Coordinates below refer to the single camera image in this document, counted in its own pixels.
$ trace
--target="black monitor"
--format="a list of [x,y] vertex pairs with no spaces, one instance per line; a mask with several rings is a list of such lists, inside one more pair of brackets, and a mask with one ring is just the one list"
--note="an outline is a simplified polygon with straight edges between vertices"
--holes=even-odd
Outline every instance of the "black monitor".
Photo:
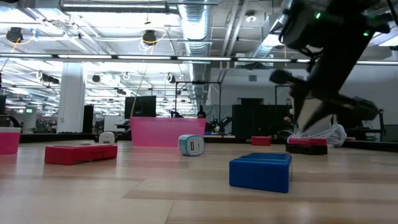
[[[126,97],[124,118],[130,119],[131,108],[135,97]],[[156,117],[156,96],[138,96],[133,116]]]

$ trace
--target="pillar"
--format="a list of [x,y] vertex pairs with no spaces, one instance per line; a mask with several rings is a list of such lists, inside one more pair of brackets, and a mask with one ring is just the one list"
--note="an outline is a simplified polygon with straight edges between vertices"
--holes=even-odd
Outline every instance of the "pillar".
[[398,60],[398,51],[396,50],[392,50],[392,59],[393,60]]
[[86,78],[82,63],[63,63],[58,133],[83,131]]

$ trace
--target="speaker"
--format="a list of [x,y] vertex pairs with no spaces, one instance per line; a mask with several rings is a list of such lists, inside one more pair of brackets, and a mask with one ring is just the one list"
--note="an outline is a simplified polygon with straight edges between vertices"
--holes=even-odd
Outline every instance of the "speaker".
[[93,133],[93,117],[94,117],[94,106],[85,105],[85,113],[83,117],[83,133]]
[[6,99],[7,96],[0,96],[0,114],[4,114],[6,111]]

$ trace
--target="exposed pipe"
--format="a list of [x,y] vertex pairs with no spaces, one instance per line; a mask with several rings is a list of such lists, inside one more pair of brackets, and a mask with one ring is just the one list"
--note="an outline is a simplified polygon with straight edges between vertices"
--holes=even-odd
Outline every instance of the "exposed pipe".
[[232,26],[234,25],[234,22],[235,22],[236,13],[238,13],[238,5],[239,5],[239,0],[234,0],[233,6],[232,6],[232,11],[231,11],[231,19],[229,20],[228,26],[226,28],[223,48],[221,49],[221,53],[220,53],[221,57],[224,56],[226,47],[228,45],[229,37],[230,37],[231,31],[232,31]]
[[65,12],[128,12],[128,13],[160,13],[176,14],[176,5],[166,4],[67,4],[61,3]]
[[242,5],[242,8],[241,8],[241,14],[239,15],[238,21],[237,21],[236,26],[234,28],[234,33],[232,35],[231,43],[230,43],[228,51],[226,53],[227,56],[230,56],[231,53],[232,53],[232,50],[233,50],[235,42],[236,42],[236,38],[238,37],[238,34],[239,34],[239,29],[241,27],[241,24],[242,24],[242,21],[243,21],[243,18],[244,18],[244,15],[246,13],[246,9],[248,8],[249,3],[250,3],[250,0],[244,0],[243,1],[243,5]]
[[[178,5],[181,15],[181,29],[186,40],[208,40],[208,29],[210,20],[210,6],[203,5]],[[185,50],[189,56],[207,56],[210,46],[206,43],[185,43]],[[207,64],[191,63],[190,78],[192,81],[208,81],[210,69]],[[193,86],[193,95],[203,99],[203,91],[200,87]]]
[[[285,0],[281,5],[281,9],[288,8],[292,0]],[[267,16],[266,21],[264,22],[263,27],[261,27],[261,41],[260,44],[256,47],[254,51],[249,54],[249,57],[252,58],[265,58],[269,55],[271,50],[275,47],[275,43],[269,42],[267,37],[273,31],[273,29],[277,26],[278,23],[285,22],[286,16],[282,13],[282,10],[273,13]],[[248,63],[243,65],[243,68],[248,70],[253,70],[255,68],[265,68],[265,63]]]

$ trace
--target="ventilation duct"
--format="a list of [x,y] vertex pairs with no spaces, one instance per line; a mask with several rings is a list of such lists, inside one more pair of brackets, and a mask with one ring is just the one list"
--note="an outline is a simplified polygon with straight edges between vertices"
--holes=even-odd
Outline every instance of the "ventilation duct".
[[[209,56],[209,45],[203,42],[195,43],[195,40],[207,40],[208,28],[210,20],[210,6],[204,5],[179,5],[178,9],[181,15],[181,29],[185,40],[191,42],[185,43],[185,50],[189,56]],[[210,66],[205,63],[191,63],[190,77],[192,81],[205,81],[210,80]],[[207,97],[208,85],[193,86],[193,95],[196,99],[197,105],[202,105]]]
[[[281,5],[281,9],[287,8],[291,5],[292,0],[285,0]],[[282,27],[281,24],[284,24],[286,20],[286,16],[282,13],[282,10],[279,10],[272,15],[267,16],[266,21],[264,22],[264,26],[262,28],[262,40],[261,43],[256,47],[256,49],[247,54],[241,55],[242,57],[253,57],[253,58],[265,58],[269,56],[272,48],[278,45],[282,45],[278,38],[278,34],[273,34],[275,30]],[[236,68],[245,68],[248,70],[254,69],[265,69],[269,67],[268,63],[236,63]]]
[[61,9],[65,12],[116,12],[116,13],[161,13],[161,14],[178,14],[177,6],[174,4],[108,4],[101,1],[98,2],[77,2],[62,1]]

